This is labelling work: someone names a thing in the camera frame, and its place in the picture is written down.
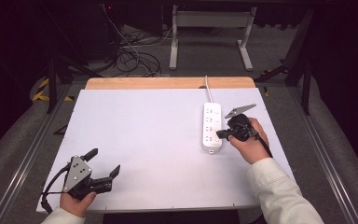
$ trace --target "white table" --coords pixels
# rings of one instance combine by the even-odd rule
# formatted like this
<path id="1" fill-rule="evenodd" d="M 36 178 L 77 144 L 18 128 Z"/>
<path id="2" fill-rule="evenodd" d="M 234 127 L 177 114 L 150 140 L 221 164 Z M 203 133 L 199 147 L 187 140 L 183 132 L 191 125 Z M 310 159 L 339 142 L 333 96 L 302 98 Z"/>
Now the white table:
<path id="1" fill-rule="evenodd" d="M 116 79 L 117 83 L 126 80 L 136 79 Z M 246 115 L 259 119 L 274 158 L 294 179 L 259 90 L 215 89 L 216 80 L 211 79 L 211 93 L 223 114 L 233 107 L 257 104 Z M 227 80 L 238 83 L 240 79 Z M 245 177 L 249 164 L 240 153 L 226 140 L 214 155 L 201 148 L 202 107 L 207 100 L 205 89 L 82 91 L 47 183 L 72 156 L 97 147 L 99 154 L 88 162 L 93 169 L 91 177 L 108 176 L 119 164 L 121 171 L 113 180 L 112 191 L 98 195 L 90 211 L 239 209 L 258 205 Z M 50 191 L 60 191 L 62 184 L 63 177 Z M 49 195 L 48 201 L 54 208 L 59 195 Z M 37 211 L 44 210 L 38 205 Z"/>

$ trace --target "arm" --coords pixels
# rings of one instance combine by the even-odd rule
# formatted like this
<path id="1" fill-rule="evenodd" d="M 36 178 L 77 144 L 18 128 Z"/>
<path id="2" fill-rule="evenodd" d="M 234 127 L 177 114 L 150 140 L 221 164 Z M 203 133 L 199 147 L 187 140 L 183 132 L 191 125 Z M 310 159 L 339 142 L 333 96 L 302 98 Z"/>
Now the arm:
<path id="1" fill-rule="evenodd" d="M 272 158 L 255 162 L 246 173 L 267 223 L 323 223 L 298 185 Z"/>
<path id="2" fill-rule="evenodd" d="M 269 140 L 256 119 L 249 118 L 260 137 Z M 323 223 L 315 208 L 302 197 L 298 185 L 254 137 L 241 142 L 234 136 L 229 141 L 243 158 L 252 164 L 246 175 L 267 223 Z"/>
<path id="3" fill-rule="evenodd" d="M 86 209 L 94 201 L 96 195 L 96 192 L 91 192 L 82 201 L 79 201 L 67 193 L 61 194 L 60 207 L 54 209 L 42 224 L 83 224 L 86 220 Z"/>

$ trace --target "metal rail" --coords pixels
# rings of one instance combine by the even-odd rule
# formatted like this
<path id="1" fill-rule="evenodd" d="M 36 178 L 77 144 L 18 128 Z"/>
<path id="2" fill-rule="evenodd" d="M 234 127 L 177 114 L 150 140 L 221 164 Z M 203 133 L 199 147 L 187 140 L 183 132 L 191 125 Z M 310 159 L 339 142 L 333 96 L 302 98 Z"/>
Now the metal rail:
<path id="1" fill-rule="evenodd" d="M 13 178 L 0 202 L 0 223 L 3 223 L 3 221 L 5 220 L 5 217 L 11 205 L 14 203 L 14 200 L 19 194 L 22 184 L 24 183 L 25 178 L 31 170 L 31 167 L 34 164 L 34 160 L 36 159 L 39 149 L 41 148 L 41 145 L 46 138 L 46 132 L 48 131 L 48 128 L 53 121 L 61 103 L 65 99 L 65 96 L 69 89 L 70 85 L 63 85 L 62 89 L 59 92 L 58 103 L 50 114 L 46 114 L 39 130 L 37 131 L 33 143 L 30 145 L 27 153 L 25 154 L 24 159 L 21 162 L 21 165 L 19 166 L 19 169 L 13 175 Z"/>
<path id="2" fill-rule="evenodd" d="M 319 137 L 316 129 L 312 123 L 312 120 L 309 116 L 306 116 L 300 102 L 299 93 L 296 91 L 296 88 L 289 87 L 290 95 L 292 99 L 296 103 L 296 107 L 298 108 L 299 113 L 302 116 L 304 123 L 308 129 L 308 132 L 311 137 L 311 142 L 313 144 L 313 148 L 315 149 L 315 153 L 319 159 L 319 162 L 324 169 L 324 173 L 326 174 L 327 180 L 330 183 L 334 194 L 336 195 L 337 201 L 339 206 L 341 207 L 342 213 L 344 214 L 345 218 L 347 219 L 348 223 L 358 223 L 358 214 L 356 209 L 354 208 L 350 196 L 348 195 L 347 191 L 345 190 L 344 184 L 334 167 L 333 163 L 330 160 L 330 157 L 327 154 L 327 150 L 322 143 L 321 138 Z"/>

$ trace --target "power outlet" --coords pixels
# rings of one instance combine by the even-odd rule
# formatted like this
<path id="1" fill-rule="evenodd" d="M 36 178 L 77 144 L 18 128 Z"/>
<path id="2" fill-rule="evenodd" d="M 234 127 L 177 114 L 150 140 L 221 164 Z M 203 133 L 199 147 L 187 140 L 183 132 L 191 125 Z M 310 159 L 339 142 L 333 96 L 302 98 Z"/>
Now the power outlet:
<path id="1" fill-rule="evenodd" d="M 222 106 L 217 103 L 205 103 L 203 109 L 202 149 L 214 154 L 220 150 L 222 139 L 216 132 L 222 130 Z"/>

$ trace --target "hand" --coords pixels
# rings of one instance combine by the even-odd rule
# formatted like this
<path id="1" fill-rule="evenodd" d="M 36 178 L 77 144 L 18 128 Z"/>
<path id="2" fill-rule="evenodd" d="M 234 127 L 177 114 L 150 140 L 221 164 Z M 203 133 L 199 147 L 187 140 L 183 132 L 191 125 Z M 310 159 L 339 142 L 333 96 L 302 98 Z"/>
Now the hand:
<path id="1" fill-rule="evenodd" d="M 260 123 L 257 121 L 257 119 L 249 118 L 251 125 L 255 128 L 255 130 L 259 133 L 260 137 L 263 138 L 263 140 L 269 144 L 269 140 L 267 138 L 266 133 L 264 132 L 263 128 L 261 127 Z M 232 146 L 234 146 L 240 154 L 243 156 L 243 158 L 249 162 L 250 164 L 253 164 L 257 161 L 263 160 L 265 158 L 269 158 L 269 154 L 264 149 L 263 145 L 260 141 L 255 140 L 254 137 L 249 138 L 245 142 L 242 142 L 238 140 L 236 137 L 230 135 L 228 137 L 229 142 Z"/>
<path id="2" fill-rule="evenodd" d="M 77 217 L 85 217 L 86 209 L 97 196 L 96 192 L 89 193 L 82 201 L 72 198 L 68 193 L 62 193 L 60 198 L 60 208 Z"/>

